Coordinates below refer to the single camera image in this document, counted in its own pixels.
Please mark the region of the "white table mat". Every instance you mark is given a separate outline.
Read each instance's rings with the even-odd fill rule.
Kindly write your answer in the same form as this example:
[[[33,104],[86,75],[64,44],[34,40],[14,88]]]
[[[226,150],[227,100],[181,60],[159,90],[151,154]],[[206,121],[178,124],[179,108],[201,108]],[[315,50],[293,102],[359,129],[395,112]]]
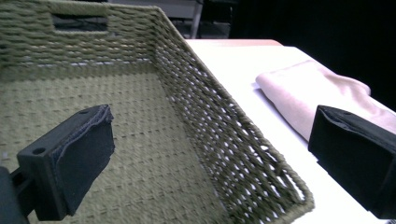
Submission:
[[[317,164],[307,142],[257,85],[259,74],[310,62],[310,56],[297,48],[282,46],[209,47],[193,43],[191,47],[311,190],[315,208],[293,224],[396,224],[396,220],[376,218],[340,187]]]

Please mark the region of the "beige cloth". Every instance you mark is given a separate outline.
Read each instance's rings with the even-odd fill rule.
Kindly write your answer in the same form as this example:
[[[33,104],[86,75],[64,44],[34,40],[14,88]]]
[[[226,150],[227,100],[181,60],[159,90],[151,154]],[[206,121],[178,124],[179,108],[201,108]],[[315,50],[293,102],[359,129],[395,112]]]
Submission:
[[[320,105],[351,112],[396,134],[396,112],[376,102],[366,84],[337,75],[315,61],[262,73],[256,77],[256,83],[304,139],[310,138]]]

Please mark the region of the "green woven basket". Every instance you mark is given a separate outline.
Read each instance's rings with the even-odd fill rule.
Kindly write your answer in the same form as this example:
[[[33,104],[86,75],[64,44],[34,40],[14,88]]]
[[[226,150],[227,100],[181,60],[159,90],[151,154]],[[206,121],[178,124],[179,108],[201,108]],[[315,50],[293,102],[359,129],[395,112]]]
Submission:
[[[0,0],[0,165],[109,105],[115,152],[67,224],[291,224],[305,182],[157,7]]]

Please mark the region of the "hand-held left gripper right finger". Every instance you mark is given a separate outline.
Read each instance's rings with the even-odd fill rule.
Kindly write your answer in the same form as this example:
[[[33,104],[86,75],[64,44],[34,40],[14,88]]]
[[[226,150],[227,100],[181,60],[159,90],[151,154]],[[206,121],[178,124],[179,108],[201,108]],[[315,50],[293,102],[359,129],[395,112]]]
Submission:
[[[308,150],[363,208],[380,219],[396,219],[396,134],[320,105]]]

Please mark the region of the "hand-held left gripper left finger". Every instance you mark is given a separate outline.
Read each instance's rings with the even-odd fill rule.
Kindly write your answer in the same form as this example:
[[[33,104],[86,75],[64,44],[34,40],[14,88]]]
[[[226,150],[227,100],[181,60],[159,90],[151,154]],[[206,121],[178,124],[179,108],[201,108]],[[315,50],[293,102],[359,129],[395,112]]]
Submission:
[[[17,198],[24,215],[73,216],[114,153],[109,105],[78,111],[17,154]]]

